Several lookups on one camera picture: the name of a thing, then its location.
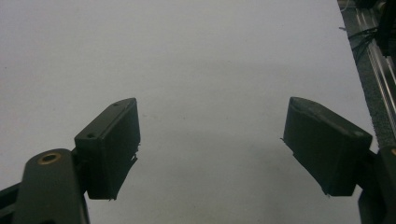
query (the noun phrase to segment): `white surface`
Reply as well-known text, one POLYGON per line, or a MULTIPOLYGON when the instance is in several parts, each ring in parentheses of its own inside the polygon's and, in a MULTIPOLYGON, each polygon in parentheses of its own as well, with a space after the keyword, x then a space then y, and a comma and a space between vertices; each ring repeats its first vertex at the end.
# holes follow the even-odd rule
POLYGON ((139 161, 92 224, 360 223, 279 139, 291 96, 374 134, 339 27, 336 1, 1 1, 0 189, 136 97, 139 161))

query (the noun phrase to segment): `gray carpet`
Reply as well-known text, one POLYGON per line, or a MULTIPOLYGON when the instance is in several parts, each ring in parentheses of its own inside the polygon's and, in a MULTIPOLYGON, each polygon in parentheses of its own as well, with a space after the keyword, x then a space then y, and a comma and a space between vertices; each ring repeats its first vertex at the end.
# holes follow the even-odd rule
MULTIPOLYGON (((356 19, 355 8, 349 8, 342 12, 342 14, 348 35, 353 35, 359 32, 360 29, 356 19)), ((351 46, 355 46, 357 42, 359 42, 359 39, 351 42, 351 46)), ((381 92, 377 86, 373 67, 371 66, 367 53, 361 57, 357 67, 361 78, 361 85, 364 90, 364 97, 372 117, 378 144, 380 147, 396 145, 396 140, 389 123, 388 114, 382 100, 381 92)))

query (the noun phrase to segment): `white table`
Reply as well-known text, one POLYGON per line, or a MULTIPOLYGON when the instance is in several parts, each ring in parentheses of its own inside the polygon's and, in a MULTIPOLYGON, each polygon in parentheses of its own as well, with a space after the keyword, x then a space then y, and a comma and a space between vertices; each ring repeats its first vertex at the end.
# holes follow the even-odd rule
POLYGON ((360 223, 279 139, 291 96, 374 134, 339 27, 336 1, 2 1, 0 189, 136 97, 139 160, 92 224, 360 223))

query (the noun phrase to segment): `brass screw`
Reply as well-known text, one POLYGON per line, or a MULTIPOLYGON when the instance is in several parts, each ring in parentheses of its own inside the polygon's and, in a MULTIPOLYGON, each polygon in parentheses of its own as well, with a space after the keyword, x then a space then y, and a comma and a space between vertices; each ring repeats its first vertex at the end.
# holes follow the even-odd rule
POLYGON ((58 152, 50 152, 38 159, 37 163, 40 165, 48 165, 58 161, 62 155, 58 152))

